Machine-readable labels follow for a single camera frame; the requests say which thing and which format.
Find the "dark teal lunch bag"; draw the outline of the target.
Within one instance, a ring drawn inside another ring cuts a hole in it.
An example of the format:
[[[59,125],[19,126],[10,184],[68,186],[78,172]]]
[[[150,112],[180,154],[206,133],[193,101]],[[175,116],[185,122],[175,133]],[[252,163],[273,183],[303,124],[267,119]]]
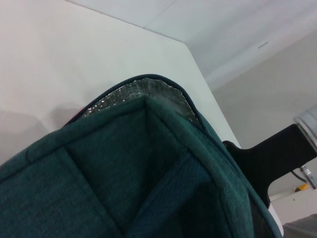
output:
[[[0,238],[282,238],[175,82],[140,75],[0,166]]]

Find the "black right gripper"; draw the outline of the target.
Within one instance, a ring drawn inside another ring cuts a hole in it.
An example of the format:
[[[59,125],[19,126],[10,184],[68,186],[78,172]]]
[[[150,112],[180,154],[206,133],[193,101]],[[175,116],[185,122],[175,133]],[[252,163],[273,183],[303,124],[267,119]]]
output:
[[[266,207],[272,182],[317,157],[317,147],[296,124],[249,149],[223,144]]]

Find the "white background table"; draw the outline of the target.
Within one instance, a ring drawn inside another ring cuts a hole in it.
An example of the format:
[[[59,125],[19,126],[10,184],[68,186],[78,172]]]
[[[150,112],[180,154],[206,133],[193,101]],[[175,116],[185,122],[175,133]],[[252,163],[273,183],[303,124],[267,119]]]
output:
[[[317,189],[307,188],[295,192],[294,189],[269,197],[281,223],[284,225],[317,214]]]

